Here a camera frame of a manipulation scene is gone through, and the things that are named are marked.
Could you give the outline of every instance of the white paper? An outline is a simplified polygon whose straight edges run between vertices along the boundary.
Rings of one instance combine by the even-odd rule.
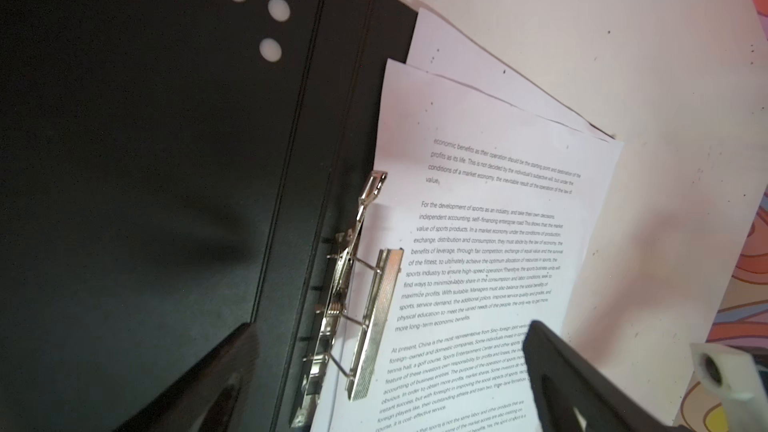
[[[545,119],[613,141],[427,9],[418,11],[406,63],[475,87]]]
[[[533,319],[562,326],[616,150],[389,61],[375,160],[389,177],[360,255],[406,253],[369,395],[351,403],[339,380],[330,429],[533,430],[520,346]],[[353,316],[369,279],[356,270]]]

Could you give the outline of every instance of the black binder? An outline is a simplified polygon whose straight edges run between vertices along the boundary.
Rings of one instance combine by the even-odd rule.
[[[416,12],[268,1],[0,0],[0,426],[113,429],[254,322],[240,429],[290,428]]]

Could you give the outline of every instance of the black object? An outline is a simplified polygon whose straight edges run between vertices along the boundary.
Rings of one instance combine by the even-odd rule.
[[[688,432],[652,418],[542,322],[531,322],[523,353],[543,432],[581,432],[574,408],[590,432]]]
[[[255,329],[236,328],[116,432],[236,430],[259,357]]]
[[[240,428],[288,430],[416,12],[286,0],[279,23],[267,2],[0,0],[9,429],[113,429],[254,322]]]
[[[704,356],[704,369],[710,375],[712,381],[717,385],[723,385],[723,376],[720,374],[717,364],[709,355]]]

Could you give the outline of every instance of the paper sheet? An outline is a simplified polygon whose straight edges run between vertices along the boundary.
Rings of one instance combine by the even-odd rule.
[[[613,141],[427,9],[418,11],[406,63],[475,87],[545,119]]]
[[[406,254],[369,395],[351,403],[339,380],[330,429],[533,430],[522,339],[533,319],[562,326],[617,158],[613,143],[389,61],[375,160],[389,177],[360,255]],[[369,278],[357,269],[353,316]]]

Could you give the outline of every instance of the metal lever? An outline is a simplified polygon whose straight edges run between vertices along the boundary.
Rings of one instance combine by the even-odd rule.
[[[386,172],[376,170],[371,172],[358,198],[354,225],[346,232],[336,234],[337,253],[329,256],[336,259],[336,265],[328,295],[315,309],[318,315],[321,314],[320,326],[317,336],[313,336],[310,342],[309,350],[312,350],[312,354],[305,358],[301,389],[291,427],[303,427],[312,423],[329,362],[333,362],[346,378],[347,395],[350,400],[358,400],[368,395],[403,256],[402,249],[383,249],[379,252],[375,266],[357,257],[360,231],[366,210],[379,196],[385,180]],[[355,262],[374,271],[368,302],[361,321],[349,317],[346,313],[347,293]],[[342,318],[359,325],[361,329],[349,370],[344,370],[339,361],[331,355],[336,331]]]

